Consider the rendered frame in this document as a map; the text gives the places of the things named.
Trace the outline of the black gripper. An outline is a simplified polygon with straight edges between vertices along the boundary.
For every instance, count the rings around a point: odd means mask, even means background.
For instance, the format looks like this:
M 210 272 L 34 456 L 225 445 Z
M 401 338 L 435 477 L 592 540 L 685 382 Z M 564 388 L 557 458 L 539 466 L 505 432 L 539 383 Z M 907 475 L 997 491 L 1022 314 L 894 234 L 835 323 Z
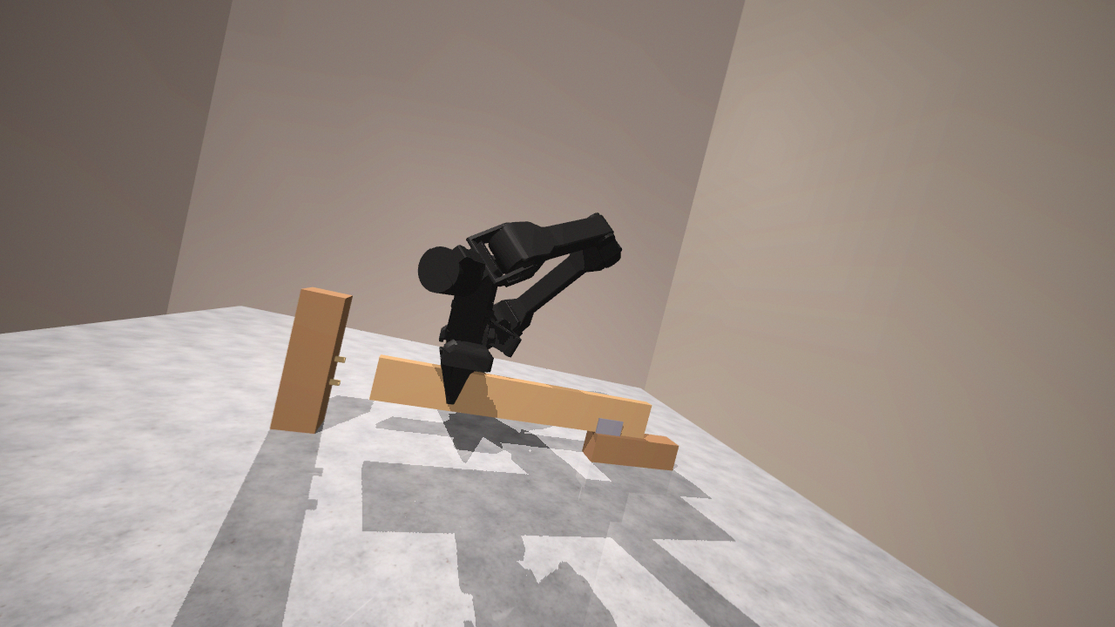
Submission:
M 494 303 L 454 296 L 450 301 L 449 325 L 442 327 L 439 341 L 447 344 L 442 350 L 443 389 L 447 404 L 455 404 L 463 384 L 473 372 L 491 372 L 493 356 L 486 344 L 478 341 L 485 319 L 493 318 Z

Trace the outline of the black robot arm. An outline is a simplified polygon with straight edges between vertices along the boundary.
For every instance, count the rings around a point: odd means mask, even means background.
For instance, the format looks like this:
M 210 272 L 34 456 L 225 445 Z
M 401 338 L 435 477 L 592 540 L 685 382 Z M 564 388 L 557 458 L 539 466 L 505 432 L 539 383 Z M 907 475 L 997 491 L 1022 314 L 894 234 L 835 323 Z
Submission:
M 614 231 L 600 213 L 562 225 L 539 226 L 532 222 L 507 222 L 471 235 L 467 247 L 436 245 L 421 255 L 418 277 L 433 293 L 462 296 L 494 303 L 497 287 L 525 281 L 546 260 L 570 254 L 517 299 L 501 300 L 485 319 L 481 344 L 512 357 L 524 330 L 544 303 L 573 283 L 580 274 L 595 273 L 621 259 Z M 489 243 L 487 249 L 486 243 Z M 489 254 L 493 253 L 493 255 Z M 504 274 L 503 274 L 504 273 Z M 489 340 L 487 340 L 489 339 Z

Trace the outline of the long wooden rail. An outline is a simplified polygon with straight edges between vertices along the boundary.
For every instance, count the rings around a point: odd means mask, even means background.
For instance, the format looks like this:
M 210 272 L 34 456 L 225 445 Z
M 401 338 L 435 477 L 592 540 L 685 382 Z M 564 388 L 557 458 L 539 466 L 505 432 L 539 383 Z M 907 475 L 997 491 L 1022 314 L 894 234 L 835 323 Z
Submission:
M 442 365 L 387 354 L 380 354 L 369 399 L 592 432 L 597 432 L 598 418 L 623 421 L 620 435 L 636 438 L 644 438 L 652 412 L 652 404 L 646 401 L 481 372 L 471 373 L 450 405 L 443 389 Z

